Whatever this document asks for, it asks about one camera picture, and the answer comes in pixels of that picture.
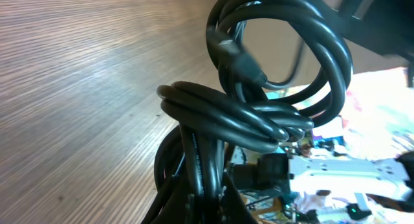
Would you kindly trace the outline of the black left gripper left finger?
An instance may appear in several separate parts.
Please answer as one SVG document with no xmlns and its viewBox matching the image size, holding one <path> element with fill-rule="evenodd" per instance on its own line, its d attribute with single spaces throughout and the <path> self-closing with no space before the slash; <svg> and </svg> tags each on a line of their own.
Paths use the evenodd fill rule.
<svg viewBox="0 0 414 224">
<path fill-rule="evenodd" d="M 194 224 L 194 194 L 187 173 L 165 181 L 141 224 Z"/>
</svg>

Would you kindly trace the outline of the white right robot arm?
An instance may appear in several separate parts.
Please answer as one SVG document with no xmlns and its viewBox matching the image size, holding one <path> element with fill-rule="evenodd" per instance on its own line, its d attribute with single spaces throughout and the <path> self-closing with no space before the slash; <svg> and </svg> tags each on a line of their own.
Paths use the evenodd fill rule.
<svg viewBox="0 0 414 224">
<path fill-rule="evenodd" d="M 255 164 L 231 164 L 230 179 L 238 190 L 275 188 L 291 192 L 371 194 L 413 206 L 413 163 L 402 159 L 310 159 L 283 153 L 263 155 Z"/>
</svg>

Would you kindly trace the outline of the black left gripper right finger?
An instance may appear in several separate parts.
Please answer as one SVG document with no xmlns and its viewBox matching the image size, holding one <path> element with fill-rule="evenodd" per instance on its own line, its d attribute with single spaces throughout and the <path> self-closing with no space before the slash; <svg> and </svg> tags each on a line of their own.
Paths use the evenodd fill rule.
<svg viewBox="0 0 414 224">
<path fill-rule="evenodd" d="M 257 221 L 247 210 L 234 182 L 230 176 L 223 173 L 223 183 L 226 187 L 223 192 L 222 208 L 226 224 L 257 224 Z"/>
</svg>

